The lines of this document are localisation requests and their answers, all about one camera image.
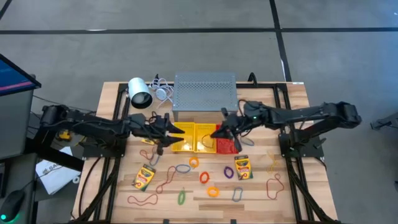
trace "black robotic arm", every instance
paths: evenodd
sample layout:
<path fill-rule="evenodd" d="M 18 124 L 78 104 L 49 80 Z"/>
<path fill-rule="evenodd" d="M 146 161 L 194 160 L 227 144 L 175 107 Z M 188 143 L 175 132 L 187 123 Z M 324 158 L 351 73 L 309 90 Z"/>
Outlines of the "black robotic arm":
<path fill-rule="evenodd" d="M 163 154 L 163 147 L 183 140 L 183 138 L 168 136 L 167 133 L 184 133 L 170 122 L 168 113 L 164 118 L 153 113 L 152 117 L 146 120 L 146 117 L 139 113 L 112 121 L 90 113 L 71 110 L 64 105 L 44 106 L 40 128 L 55 131 L 67 129 L 92 138 L 95 140 L 96 147 L 109 150 L 118 148 L 120 141 L 132 134 L 157 143 L 159 155 Z"/>
<path fill-rule="evenodd" d="M 242 147 L 238 135 L 256 127 L 265 126 L 276 130 L 296 122 L 322 119 L 304 130 L 300 128 L 291 131 L 290 147 L 294 147 L 297 143 L 303 143 L 335 128 L 355 128 L 362 121 L 355 106 L 345 102 L 324 103 L 321 106 L 297 110 L 273 108 L 258 101 L 245 102 L 242 116 L 236 113 L 228 114 L 225 108 L 221 109 L 225 121 L 220 129 L 211 135 L 212 138 L 234 139 L 235 147 L 239 152 Z"/>

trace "white paper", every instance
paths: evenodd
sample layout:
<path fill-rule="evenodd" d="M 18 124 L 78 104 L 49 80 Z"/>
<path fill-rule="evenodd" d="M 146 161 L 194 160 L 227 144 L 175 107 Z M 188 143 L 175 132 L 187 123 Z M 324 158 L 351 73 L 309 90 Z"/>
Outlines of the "white paper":
<path fill-rule="evenodd" d="M 72 150 L 70 149 L 70 147 L 64 147 L 60 150 L 60 152 L 72 156 Z M 59 191 L 62 187 L 67 185 L 69 181 L 80 175 L 80 172 L 78 171 L 66 167 L 60 168 L 60 165 L 50 161 L 43 160 L 40 163 L 36 164 L 36 173 L 38 176 L 42 176 L 48 173 L 50 170 L 53 171 L 40 178 L 49 195 L 52 195 L 55 192 Z"/>

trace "red basket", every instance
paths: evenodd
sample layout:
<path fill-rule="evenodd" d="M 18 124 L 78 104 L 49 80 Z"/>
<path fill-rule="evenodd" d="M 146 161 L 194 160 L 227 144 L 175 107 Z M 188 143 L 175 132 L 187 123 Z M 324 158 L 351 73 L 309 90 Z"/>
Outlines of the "red basket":
<path fill-rule="evenodd" d="M 234 141 L 229 139 L 217 139 L 217 153 L 218 154 L 237 154 L 238 150 L 234 146 Z"/>

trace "computer mouse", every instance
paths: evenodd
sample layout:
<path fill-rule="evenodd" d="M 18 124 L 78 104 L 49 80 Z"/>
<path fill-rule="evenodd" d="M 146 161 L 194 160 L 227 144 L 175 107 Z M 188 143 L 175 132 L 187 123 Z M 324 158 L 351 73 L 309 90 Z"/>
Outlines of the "computer mouse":
<path fill-rule="evenodd" d="M 9 222 L 15 219 L 21 208 L 24 197 L 24 190 L 15 190 L 6 197 L 0 208 L 0 219 L 3 222 Z"/>

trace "green rubber band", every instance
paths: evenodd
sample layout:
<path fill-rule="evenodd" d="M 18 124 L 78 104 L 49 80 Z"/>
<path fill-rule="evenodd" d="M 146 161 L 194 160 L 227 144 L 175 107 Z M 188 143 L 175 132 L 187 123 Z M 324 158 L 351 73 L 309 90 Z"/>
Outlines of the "green rubber band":
<path fill-rule="evenodd" d="M 178 194 L 178 205 L 182 205 L 185 202 L 185 190 L 184 188 L 180 191 L 180 193 Z"/>

